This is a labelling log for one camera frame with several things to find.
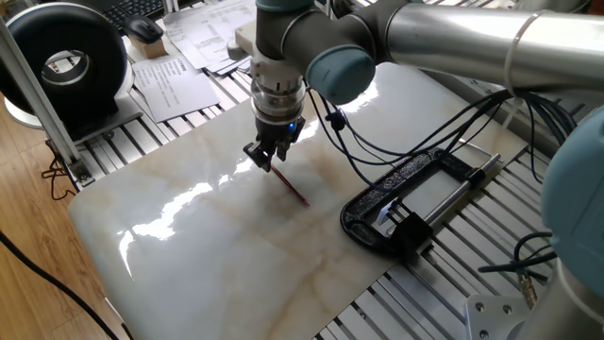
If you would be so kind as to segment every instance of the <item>white marble surface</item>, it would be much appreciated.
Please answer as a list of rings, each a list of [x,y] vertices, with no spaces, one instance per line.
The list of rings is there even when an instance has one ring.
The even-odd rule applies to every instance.
[[[465,105],[414,69],[384,65],[345,109],[367,139],[403,151]],[[310,103],[304,115],[300,141],[276,166],[309,208],[242,152],[256,133],[249,103],[74,199],[69,214],[137,340],[308,340],[392,265],[341,231],[341,208],[365,185]],[[497,124],[477,144],[507,160],[525,145]],[[460,155],[472,165],[486,161],[472,149]],[[389,170],[361,169],[370,179]],[[408,203],[425,214],[456,186],[436,178]]]

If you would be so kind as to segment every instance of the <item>wooden floor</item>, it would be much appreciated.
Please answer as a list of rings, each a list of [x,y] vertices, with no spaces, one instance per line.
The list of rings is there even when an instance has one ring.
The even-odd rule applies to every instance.
[[[41,178],[53,155],[43,132],[11,120],[0,104],[0,230],[26,256],[84,298],[120,339],[127,339],[92,262],[69,218],[71,196],[53,201]],[[73,187],[57,178],[61,195]],[[60,290],[33,274],[0,246],[0,340],[108,339]]]

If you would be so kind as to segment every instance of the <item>red pen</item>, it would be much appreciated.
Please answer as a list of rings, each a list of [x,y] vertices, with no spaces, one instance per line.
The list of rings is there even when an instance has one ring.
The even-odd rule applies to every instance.
[[[281,174],[280,171],[278,171],[272,164],[271,164],[271,171],[273,171],[275,173],[275,175],[277,175],[277,177],[279,179],[281,179],[281,181],[287,185],[288,188],[290,188],[290,190],[292,191],[292,193],[294,193],[294,195],[296,197],[298,197],[298,199],[300,200],[300,202],[302,202],[305,206],[309,207],[310,203],[308,200],[306,200],[306,198],[304,198],[300,193],[298,193],[297,190],[295,190],[294,186]]]

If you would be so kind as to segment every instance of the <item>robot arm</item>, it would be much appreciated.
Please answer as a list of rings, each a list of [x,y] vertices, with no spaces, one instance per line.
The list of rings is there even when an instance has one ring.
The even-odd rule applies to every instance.
[[[361,94],[376,65],[408,64],[536,91],[604,91],[604,19],[554,12],[434,7],[381,0],[331,21],[313,0],[258,0],[253,42],[257,141],[245,152],[266,171],[304,125],[303,77],[336,105]]]

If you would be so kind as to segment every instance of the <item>white paper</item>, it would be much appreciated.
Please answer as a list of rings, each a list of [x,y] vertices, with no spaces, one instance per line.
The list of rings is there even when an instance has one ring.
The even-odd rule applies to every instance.
[[[145,60],[132,67],[156,123],[219,103],[210,80],[183,56]]]
[[[164,18],[172,43],[199,69],[227,60],[227,44],[237,27],[256,19],[253,0],[226,0]]]

